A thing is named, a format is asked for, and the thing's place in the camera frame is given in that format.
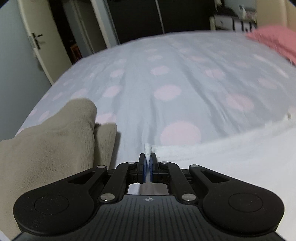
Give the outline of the dark wardrobe doors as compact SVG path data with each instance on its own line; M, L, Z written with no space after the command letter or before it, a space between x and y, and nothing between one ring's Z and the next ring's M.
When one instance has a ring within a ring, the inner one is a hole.
M72 63L132 40L210 30L214 1L49 1Z

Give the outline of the beige headboard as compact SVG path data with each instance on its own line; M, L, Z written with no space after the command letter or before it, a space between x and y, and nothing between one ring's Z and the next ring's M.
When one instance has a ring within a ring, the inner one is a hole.
M295 1L257 0L257 26L281 25L295 31Z

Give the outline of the grey pink-dotted bed cover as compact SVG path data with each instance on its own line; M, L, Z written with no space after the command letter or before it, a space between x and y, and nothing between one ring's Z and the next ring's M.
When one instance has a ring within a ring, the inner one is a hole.
M295 120L295 67L243 34L149 37L83 58L33 108L18 131L91 100L96 122L114 123L111 165L152 146L209 143L285 118Z

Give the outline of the white drawer unit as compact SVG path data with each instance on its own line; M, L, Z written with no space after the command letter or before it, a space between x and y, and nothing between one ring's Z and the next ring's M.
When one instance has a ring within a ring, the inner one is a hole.
M240 14L223 4L216 5L215 14L210 18L210 29L249 33L257 28L257 11L239 5Z

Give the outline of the white t-shirt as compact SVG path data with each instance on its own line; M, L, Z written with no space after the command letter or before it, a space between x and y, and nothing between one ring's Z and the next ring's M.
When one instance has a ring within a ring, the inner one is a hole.
M182 168L198 164L264 187L283 200L295 198L295 120L285 118L209 143L152 146L160 161Z

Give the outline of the pink pillow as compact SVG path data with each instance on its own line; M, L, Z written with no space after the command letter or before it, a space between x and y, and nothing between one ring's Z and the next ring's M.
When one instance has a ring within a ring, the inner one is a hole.
M287 27L270 25L259 27L246 34L246 37L266 45L281 56L287 58L293 65L296 61L296 33Z

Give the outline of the cream door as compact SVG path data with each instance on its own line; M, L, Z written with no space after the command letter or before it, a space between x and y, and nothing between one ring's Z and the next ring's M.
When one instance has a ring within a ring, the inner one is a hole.
M33 50L49 82L54 84L72 63L62 43L48 1L18 1Z

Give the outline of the beige folded garment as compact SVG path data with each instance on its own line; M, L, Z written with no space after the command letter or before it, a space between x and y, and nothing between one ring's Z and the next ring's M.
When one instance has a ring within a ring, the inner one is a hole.
M20 233L13 205L24 193L98 165L110 166L117 134L114 123L96 122L97 108L73 99L37 126L1 141L1 232Z

